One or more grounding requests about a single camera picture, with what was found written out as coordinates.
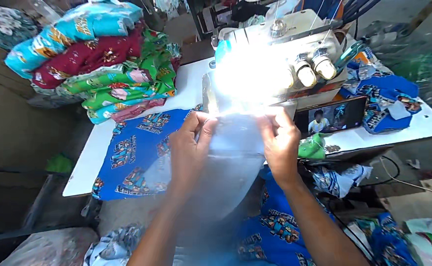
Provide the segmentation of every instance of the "maroon fabric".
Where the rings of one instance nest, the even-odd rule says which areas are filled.
[[[128,56],[140,57],[143,28],[138,23],[129,36],[105,36],[97,41],[71,45],[36,69],[32,82],[41,88],[54,89],[69,77],[89,73],[101,66],[122,63]]]
[[[166,98],[145,100],[118,113],[112,114],[111,118],[117,123],[120,123],[125,119],[134,118],[152,107],[163,106],[166,100]]]

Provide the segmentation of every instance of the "fabric pile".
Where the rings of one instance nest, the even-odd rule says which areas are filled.
[[[46,95],[29,100],[32,105],[55,108],[84,100],[94,124],[135,117],[175,96],[180,58],[178,45],[141,17],[131,3],[83,4],[14,47],[5,63]]]
[[[380,214],[377,219],[356,219],[355,222],[367,237],[376,265],[417,265],[408,249],[405,234],[397,228],[390,213]]]
[[[349,80],[339,93],[344,98],[368,96],[363,118],[371,134],[401,130],[410,126],[412,115],[421,111],[419,88],[413,82],[393,74],[373,55],[363,51],[348,65]]]
[[[37,26],[23,12],[0,7],[0,48],[10,51],[37,34]]]
[[[98,243],[91,244],[83,266],[125,266],[144,232],[145,227],[136,223],[109,232]]]

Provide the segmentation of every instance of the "green cloth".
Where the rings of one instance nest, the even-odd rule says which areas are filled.
[[[67,82],[62,87],[72,94],[85,92],[88,99],[82,103],[87,110],[128,100],[152,100],[175,95],[171,67],[171,51],[167,50],[168,36],[150,29],[143,31],[144,43],[141,57],[129,57],[121,73],[106,73],[77,82]]]
[[[300,141],[298,149],[299,158],[324,159],[324,140],[319,133]]]

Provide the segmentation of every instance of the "smartphone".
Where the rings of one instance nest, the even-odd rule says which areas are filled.
[[[367,103],[367,97],[356,97],[296,110],[293,121],[307,138],[315,133],[333,133],[358,127]]]

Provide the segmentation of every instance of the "pink fabric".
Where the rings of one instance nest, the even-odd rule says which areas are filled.
[[[112,114],[111,118],[117,123],[120,123],[125,119],[134,118],[152,107],[163,106],[166,100],[166,98],[145,100],[118,113]]]

